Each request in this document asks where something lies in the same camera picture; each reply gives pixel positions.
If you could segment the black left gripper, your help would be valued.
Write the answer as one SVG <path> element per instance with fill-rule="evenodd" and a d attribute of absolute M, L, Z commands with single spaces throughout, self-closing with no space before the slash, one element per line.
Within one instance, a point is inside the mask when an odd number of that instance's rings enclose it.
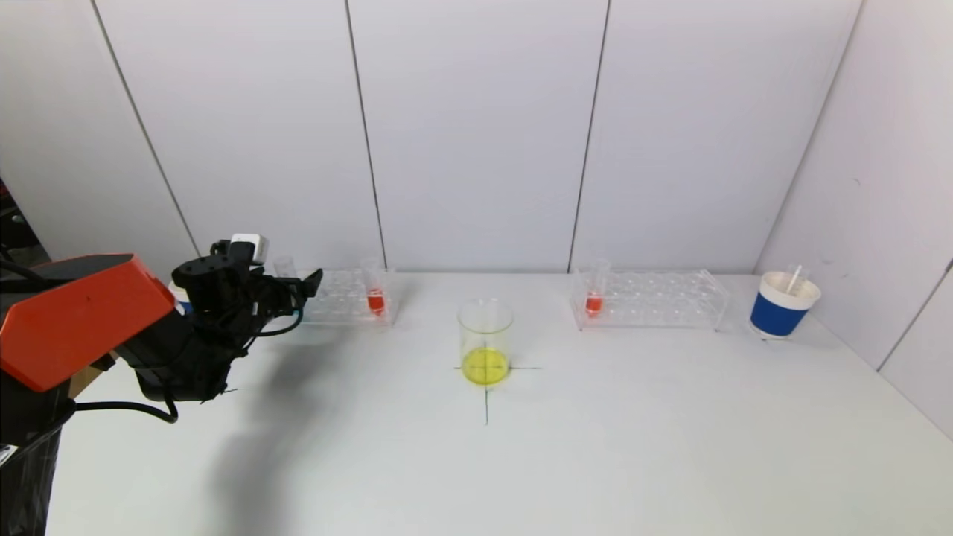
<path fill-rule="evenodd" d="M 264 298 L 260 299 L 271 313 L 301 313 L 306 299 L 312 299 L 319 292 L 324 270 L 316 269 L 303 278 L 279 278 L 262 275 L 260 282 Z"/>

